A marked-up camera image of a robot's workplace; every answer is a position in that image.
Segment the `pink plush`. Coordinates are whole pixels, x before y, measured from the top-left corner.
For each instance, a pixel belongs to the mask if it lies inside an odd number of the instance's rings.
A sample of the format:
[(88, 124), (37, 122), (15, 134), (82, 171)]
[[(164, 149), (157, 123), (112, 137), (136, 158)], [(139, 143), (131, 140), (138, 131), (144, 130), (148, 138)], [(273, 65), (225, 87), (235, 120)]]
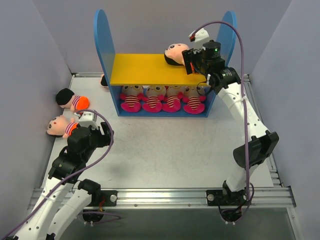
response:
[(184, 86), (166, 86), (166, 94), (163, 99), (162, 110), (167, 113), (175, 113), (181, 109), (181, 99), (184, 96)]

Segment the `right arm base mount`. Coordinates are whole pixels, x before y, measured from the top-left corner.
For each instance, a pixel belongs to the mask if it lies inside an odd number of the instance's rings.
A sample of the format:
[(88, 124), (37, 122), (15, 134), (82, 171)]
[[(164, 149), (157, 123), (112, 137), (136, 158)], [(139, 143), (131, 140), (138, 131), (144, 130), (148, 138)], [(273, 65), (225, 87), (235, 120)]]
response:
[(222, 189), (206, 190), (208, 206), (246, 206), (245, 191), (225, 193)]

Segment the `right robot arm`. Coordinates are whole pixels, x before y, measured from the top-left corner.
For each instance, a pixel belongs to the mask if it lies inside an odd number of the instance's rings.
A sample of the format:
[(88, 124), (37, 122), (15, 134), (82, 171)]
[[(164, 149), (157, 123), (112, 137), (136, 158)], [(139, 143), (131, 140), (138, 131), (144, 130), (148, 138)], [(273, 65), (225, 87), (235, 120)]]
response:
[(245, 94), (244, 81), (236, 70), (225, 65), (221, 57), (221, 44), (209, 41), (201, 49), (182, 52), (186, 73), (198, 73), (206, 84), (224, 102), (243, 132), (244, 144), (233, 150), (237, 166), (224, 182), (222, 200), (232, 205), (246, 189), (252, 173), (263, 164), (276, 147), (279, 136), (262, 123)]

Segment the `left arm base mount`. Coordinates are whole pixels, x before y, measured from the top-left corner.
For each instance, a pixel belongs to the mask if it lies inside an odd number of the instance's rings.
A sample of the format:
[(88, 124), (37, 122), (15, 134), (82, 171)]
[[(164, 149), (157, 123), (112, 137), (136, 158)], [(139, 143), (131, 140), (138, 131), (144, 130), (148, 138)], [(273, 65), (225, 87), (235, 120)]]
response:
[(91, 195), (88, 207), (115, 207), (117, 199), (116, 190), (98, 190)]

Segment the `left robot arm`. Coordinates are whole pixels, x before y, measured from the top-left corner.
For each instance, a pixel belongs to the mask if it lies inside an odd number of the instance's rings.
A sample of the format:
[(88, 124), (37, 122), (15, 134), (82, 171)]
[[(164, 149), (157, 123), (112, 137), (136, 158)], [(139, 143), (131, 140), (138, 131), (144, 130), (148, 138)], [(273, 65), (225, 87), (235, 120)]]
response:
[(106, 156), (103, 154), (95, 162), (87, 164), (94, 151), (103, 147), (110, 150), (113, 143), (114, 131), (106, 120), (97, 128), (77, 126), (67, 138), (66, 146), (52, 162), (42, 194), (32, 212), (10, 230), (4, 239), (45, 240), (62, 200), (79, 176)]

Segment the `white plush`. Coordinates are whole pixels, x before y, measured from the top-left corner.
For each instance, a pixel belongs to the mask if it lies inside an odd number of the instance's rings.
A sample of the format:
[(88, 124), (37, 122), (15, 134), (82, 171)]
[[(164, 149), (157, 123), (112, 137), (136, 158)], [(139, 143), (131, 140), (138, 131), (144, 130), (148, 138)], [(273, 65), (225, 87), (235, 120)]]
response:
[(162, 101), (166, 95), (166, 87), (163, 85), (150, 85), (142, 98), (142, 108), (148, 113), (158, 113), (162, 110)]
[(144, 96), (144, 88), (142, 85), (123, 85), (120, 93), (122, 103), (121, 108), (129, 113), (137, 113), (142, 105), (141, 100)]
[(202, 86), (187, 86), (184, 89), (182, 101), (183, 110), (188, 114), (201, 114), (205, 110), (205, 89)]

